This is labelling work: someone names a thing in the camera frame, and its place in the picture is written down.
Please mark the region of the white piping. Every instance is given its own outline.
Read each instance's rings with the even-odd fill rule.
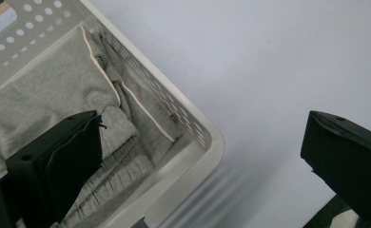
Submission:
[[[166,136],[166,138],[168,138],[172,143],[175,142],[175,140],[173,138],[171,138],[170,135],[167,134],[167,132],[161,127],[161,125],[153,118],[153,116],[146,110],[146,108],[141,104],[141,102],[138,100],[138,98],[135,96],[135,94],[124,84],[124,82],[122,83],[123,85],[123,88],[126,89],[126,91],[129,92],[129,94],[131,94],[131,96],[135,99],[135,102],[138,104],[138,106],[141,107],[141,109],[148,115],[148,117],[155,123],[155,125],[159,128],[159,130],[162,132],[162,134],[164,136]]]
[[[87,38],[87,36],[86,36],[85,29],[84,29],[82,26],[81,26],[81,30],[82,30],[82,33],[83,33],[83,36],[84,36],[85,43],[87,44],[87,46],[88,46],[88,50],[89,50],[89,52],[90,52],[90,59],[93,61],[93,64],[96,65],[96,67],[100,70],[100,72],[103,74],[103,76],[104,76],[105,79],[107,80],[108,84],[110,85],[110,87],[111,87],[112,90],[114,91],[115,96],[117,97],[118,105],[121,106],[121,99],[120,99],[120,96],[118,95],[117,90],[114,88],[114,85],[112,84],[112,82],[111,82],[111,80],[108,78],[108,76],[106,75],[105,71],[102,69],[102,67],[99,65],[99,63],[97,62],[97,60],[94,58],[94,56],[93,56],[93,50],[91,49],[91,46],[90,46],[90,44],[88,43],[88,38]]]

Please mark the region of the white seam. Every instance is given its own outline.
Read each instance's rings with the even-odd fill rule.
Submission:
[[[174,143],[175,140],[167,134],[167,132],[161,127],[161,125],[155,120],[155,118],[153,118],[153,116],[146,110],[146,108],[141,104],[141,102],[138,100],[135,94],[124,84],[124,82],[122,82],[122,85],[123,88],[125,88],[126,91],[128,91],[129,94],[131,94],[131,96],[135,99],[135,102],[138,104],[138,106],[140,106],[141,109],[148,115],[148,117],[155,123],[155,125],[159,128],[162,134],[166,136],[166,138],[168,138],[172,143]]]
[[[112,82],[111,82],[111,80],[108,78],[108,76],[106,75],[105,71],[102,70],[102,67],[99,65],[99,63],[97,62],[97,60],[94,58],[94,56],[93,56],[93,50],[91,49],[91,46],[90,46],[90,44],[88,43],[88,39],[87,39],[87,36],[86,36],[85,29],[84,29],[82,26],[81,26],[81,30],[82,30],[82,34],[83,34],[83,36],[84,36],[85,43],[87,44],[87,46],[88,46],[88,50],[89,50],[89,52],[90,52],[90,59],[93,61],[93,64],[96,65],[96,67],[100,70],[100,72],[103,74],[103,76],[104,76],[105,79],[107,80],[108,84],[110,85],[110,87],[111,87],[112,90],[114,91],[115,96],[117,97],[118,105],[121,106],[121,99],[120,99],[120,96],[118,95],[117,90],[114,88],[114,85],[112,84]]]

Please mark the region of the white surface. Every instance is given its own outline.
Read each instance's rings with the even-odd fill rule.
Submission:
[[[222,130],[225,158],[163,227],[302,227],[333,196],[308,111],[371,130],[371,1],[92,1]]]

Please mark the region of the white plastic basket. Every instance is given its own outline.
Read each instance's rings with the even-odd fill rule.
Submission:
[[[0,32],[0,88],[34,67],[83,25],[100,31],[132,69],[134,79],[175,114],[184,136],[100,225],[131,227],[144,218],[148,227],[159,226],[219,164],[224,153],[219,129],[88,0],[6,2],[18,16]]]

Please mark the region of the gray knit fabric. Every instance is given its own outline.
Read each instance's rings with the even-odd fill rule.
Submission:
[[[53,227],[91,227],[81,222],[105,218],[112,210],[105,205],[123,202],[173,143],[156,124],[170,138],[180,136],[166,111],[127,77],[118,61],[111,62],[117,59],[113,50],[94,37],[78,28],[44,62],[0,90],[0,178],[7,173],[5,159],[69,115],[95,109],[107,126],[101,128],[102,168],[87,181],[64,221]]]

